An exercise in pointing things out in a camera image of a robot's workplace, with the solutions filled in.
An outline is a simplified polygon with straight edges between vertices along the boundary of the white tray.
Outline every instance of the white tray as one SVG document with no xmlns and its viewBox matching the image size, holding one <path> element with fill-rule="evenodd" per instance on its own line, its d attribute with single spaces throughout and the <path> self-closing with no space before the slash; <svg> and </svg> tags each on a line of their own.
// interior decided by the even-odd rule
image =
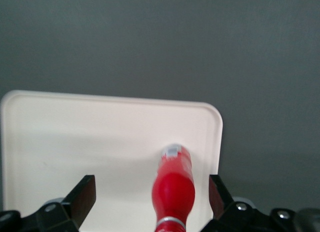
<svg viewBox="0 0 320 232">
<path fill-rule="evenodd" d="M 187 231 L 199 231 L 212 217 L 222 126 L 206 103 L 12 91 L 1 102 L 4 209 L 29 215 L 94 174 L 97 199 L 81 231 L 154 231 L 161 150 L 180 143 L 196 190 Z"/>
</svg>

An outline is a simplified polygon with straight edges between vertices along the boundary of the red bottle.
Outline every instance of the red bottle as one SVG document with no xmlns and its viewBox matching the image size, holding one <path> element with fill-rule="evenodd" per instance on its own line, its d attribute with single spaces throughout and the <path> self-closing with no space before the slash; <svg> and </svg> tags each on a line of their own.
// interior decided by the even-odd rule
<svg viewBox="0 0 320 232">
<path fill-rule="evenodd" d="M 195 201 L 195 186 L 189 152 L 174 144 L 162 152 L 152 188 L 156 212 L 155 232 L 186 232 L 186 221 Z"/>
</svg>

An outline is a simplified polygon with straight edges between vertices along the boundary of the bottle neck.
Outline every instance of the bottle neck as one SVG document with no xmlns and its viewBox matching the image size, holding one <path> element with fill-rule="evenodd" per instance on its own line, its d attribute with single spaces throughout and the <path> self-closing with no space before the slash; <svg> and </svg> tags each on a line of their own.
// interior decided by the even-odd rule
<svg viewBox="0 0 320 232">
<path fill-rule="evenodd" d="M 181 221 L 180 223 L 175 220 L 167 220 L 161 222 L 160 224 L 159 222 L 157 223 L 155 232 L 186 232 L 186 227 Z"/>
</svg>

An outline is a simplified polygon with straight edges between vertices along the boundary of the silver ring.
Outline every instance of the silver ring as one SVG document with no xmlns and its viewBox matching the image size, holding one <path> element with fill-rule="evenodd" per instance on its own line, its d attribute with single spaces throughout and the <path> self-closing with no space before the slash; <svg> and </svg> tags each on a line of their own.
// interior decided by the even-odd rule
<svg viewBox="0 0 320 232">
<path fill-rule="evenodd" d="M 180 219 L 172 217 L 172 216 L 167 216 L 167 217 L 163 217 L 162 219 L 160 219 L 156 223 L 156 227 L 158 227 L 161 223 L 166 222 L 166 221 L 177 222 L 178 224 L 180 224 L 186 230 L 185 224 Z"/>
</svg>

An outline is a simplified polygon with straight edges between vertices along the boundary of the metal bolt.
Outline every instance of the metal bolt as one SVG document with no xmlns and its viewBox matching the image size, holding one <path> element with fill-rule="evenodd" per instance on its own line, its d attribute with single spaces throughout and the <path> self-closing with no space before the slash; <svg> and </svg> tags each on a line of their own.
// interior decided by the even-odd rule
<svg viewBox="0 0 320 232">
<path fill-rule="evenodd" d="M 11 213 L 6 213 L 5 215 L 0 217 L 0 222 L 5 221 L 6 219 L 10 218 L 12 216 Z"/>
<path fill-rule="evenodd" d="M 247 205 L 246 205 L 245 203 L 237 203 L 237 204 L 236 204 L 236 207 L 237 207 L 239 210 L 242 210 L 242 211 L 247 210 Z"/>
<path fill-rule="evenodd" d="M 50 212 L 51 210 L 54 210 L 55 207 L 56 207 L 55 204 L 50 204 L 44 210 L 45 210 L 45 212 Z"/>
<path fill-rule="evenodd" d="M 290 218 L 290 214 L 287 211 L 280 210 L 278 211 L 278 215 L 280 218 L 284 218 L 284 219 Z"/>
</svg>

